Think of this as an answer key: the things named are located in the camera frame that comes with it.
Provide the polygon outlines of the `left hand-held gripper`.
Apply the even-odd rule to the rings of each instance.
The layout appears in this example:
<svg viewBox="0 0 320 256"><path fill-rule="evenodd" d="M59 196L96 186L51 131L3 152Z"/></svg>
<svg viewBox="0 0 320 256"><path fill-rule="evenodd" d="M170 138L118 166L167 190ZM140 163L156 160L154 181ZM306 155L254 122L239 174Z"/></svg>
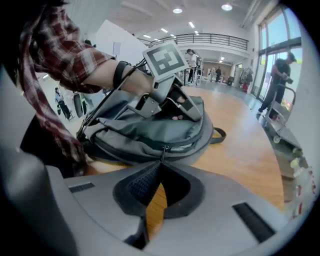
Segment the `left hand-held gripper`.
<svg viewBox="0 0 320 256"><path fill-rule="evenodd" d="M128 103L127 108L136 114L150 118L162 111L166 101L173 103L194 122L202 118L192 98L183 89L179 72L187 68L187 62L174 41L153 46L142 53L152 73L152 91ZM174 99L168 97L174 88Z"/></svg>

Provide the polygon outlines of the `person's left forearm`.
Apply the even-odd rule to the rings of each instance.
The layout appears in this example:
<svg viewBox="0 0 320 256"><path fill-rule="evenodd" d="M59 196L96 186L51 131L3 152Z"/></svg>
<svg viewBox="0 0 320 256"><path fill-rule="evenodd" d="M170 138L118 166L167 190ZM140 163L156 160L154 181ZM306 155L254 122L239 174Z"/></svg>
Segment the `person's left forearm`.
<svg viewBox="0 0 320 256"><path fill-rule="evenodd" d="M72 91L95 93L117 88L137 96L152 90L151 77L80 39L79 28L64 10L56 9L39 22L33 38L36 70Z"/></svg>

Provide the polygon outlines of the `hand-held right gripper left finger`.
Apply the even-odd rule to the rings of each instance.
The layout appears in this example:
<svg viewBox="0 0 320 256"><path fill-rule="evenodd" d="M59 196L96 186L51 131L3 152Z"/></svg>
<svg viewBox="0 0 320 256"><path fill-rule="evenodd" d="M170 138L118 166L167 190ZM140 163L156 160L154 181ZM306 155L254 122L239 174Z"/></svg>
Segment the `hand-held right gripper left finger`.
<svg viewBox="0 0 320 256"><path fill-rule="evenodd" d="M160 161L65 179L89 218L113 238L143 250L150 242L147 206L160 185Z"/></svg>

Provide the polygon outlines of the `clear water jug red cap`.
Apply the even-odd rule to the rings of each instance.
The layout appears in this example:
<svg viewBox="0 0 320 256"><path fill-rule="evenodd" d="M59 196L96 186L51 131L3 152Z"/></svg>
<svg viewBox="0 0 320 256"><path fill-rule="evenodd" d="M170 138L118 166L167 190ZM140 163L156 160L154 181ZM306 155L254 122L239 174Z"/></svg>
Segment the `clear water jug red cap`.
<svg viewBox="0 0 320 256"><path fill-rule="evenodd" d="M311 190L304 190L298 196L296 213L298 216L306 214L315 202L315 194Z"/></svg>
<svg viewBox="0 0 320 256"><path fill-rule="evenodd" d="M302 168L296 176L295 181L301 191L309 189L313 184L313 171L309 168Z"/></svg>

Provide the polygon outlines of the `grey platform cart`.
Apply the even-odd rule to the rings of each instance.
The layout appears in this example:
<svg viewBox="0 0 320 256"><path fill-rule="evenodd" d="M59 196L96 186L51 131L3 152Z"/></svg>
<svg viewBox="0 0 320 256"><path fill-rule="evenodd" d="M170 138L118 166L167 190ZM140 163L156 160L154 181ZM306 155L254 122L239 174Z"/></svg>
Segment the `grey platform cart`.
<svg viewBox="0 0 320 256"><path fill-rule="evenodd" d="M283 88L284 90L287 90L293 93L293 99L289 108L287 108L286 106L276 101L279 88ZM280 141L286 141L287 143L293 146L293 150L292 150L293 153L302 151L302 148L298 140L293 135L291 130L287 127L287 122L289 120L289 117L292 114L292 110L295 103L296 103L296 92L288 86L285 86L283 84L278 84L276 87L273 100L270 104L269 110L264 116L265 126L267 128L270 128L274 133L273 142L275 144L278 144Z"/></svg>

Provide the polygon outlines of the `person's plaid shirt torso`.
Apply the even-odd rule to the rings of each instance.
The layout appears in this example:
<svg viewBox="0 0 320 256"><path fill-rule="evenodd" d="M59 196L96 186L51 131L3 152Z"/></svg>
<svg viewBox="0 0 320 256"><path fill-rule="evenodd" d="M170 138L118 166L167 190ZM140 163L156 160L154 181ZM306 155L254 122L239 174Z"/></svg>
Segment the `person's plaid shirt torso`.
<svg viewBox="0 0 320 256"><path fill-rule="evenodd" d="M35 110L21 147L57 167L64 178L81 175L86 166L81 144L50 106L37 79L47 73L69 90L93 93L98 87L84 80L108 59L79 39L79 29L68 17L64 0L33 0L18 15L17 45L8 72Z"/></svg>

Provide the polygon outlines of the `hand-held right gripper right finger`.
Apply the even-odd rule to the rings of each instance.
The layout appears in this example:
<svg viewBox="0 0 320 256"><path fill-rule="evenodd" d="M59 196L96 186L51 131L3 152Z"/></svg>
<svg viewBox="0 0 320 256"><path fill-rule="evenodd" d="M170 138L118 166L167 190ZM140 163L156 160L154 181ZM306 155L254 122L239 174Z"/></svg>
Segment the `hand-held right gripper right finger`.
<svg viewBox="0 0 320 256"><path fill-rule="evenodd" d="M188 165L174 164L204 187L198 207L188 216L165 219L144 248L150 256L263 256L268 239L287 217L273 204L235 180Z"/></svg>

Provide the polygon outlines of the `grey backpack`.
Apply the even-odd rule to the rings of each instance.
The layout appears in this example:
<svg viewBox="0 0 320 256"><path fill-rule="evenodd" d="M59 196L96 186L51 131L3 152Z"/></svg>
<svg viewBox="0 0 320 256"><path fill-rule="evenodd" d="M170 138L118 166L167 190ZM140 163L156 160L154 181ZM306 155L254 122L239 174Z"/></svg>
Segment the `grey backpack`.
<svg viewBox="0 0 320 256"><path fill-rule="evenodd" d="M171 101L162 111L144 118L128 109L134 96L113 90L83 120L76 137L84 152L99 161L142 164L156 160L191 165L209 145L222 143L227 134L213 123L200 96L190 96L202 114L199 121L183 115Z"/></svg>

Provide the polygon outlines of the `black balcony railing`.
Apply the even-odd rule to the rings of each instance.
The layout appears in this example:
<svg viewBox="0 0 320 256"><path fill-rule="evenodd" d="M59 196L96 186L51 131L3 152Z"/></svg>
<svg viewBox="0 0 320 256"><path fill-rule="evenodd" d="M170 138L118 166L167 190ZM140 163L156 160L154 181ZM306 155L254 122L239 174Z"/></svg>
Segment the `black balcony railing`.
<svg viewBox="0 0 320 256"><path fill-rule="evenodd" d="M249 41L244 38L216 34L216 33L187 33L174 36L168 36L161 39L153 39L147 37L138 38L144 45L153 47L162 43L173 40L177 45L181 44L213 44L218 46L228 46L240 50L247 50Z"/></svg>

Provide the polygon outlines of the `clothes rack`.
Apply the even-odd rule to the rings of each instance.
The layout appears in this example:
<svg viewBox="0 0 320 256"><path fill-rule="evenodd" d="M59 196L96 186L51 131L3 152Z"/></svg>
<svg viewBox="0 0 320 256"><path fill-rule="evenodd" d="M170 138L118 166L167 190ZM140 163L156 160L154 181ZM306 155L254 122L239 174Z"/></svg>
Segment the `clothes rack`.
<svg viewBox="0 0 320 256"><path fill-rule="evenodd" d="M239 87L244 91L248 92L248 88L253 81L253 70L250 67L247 67L242 70L239 76Z"/></svg>

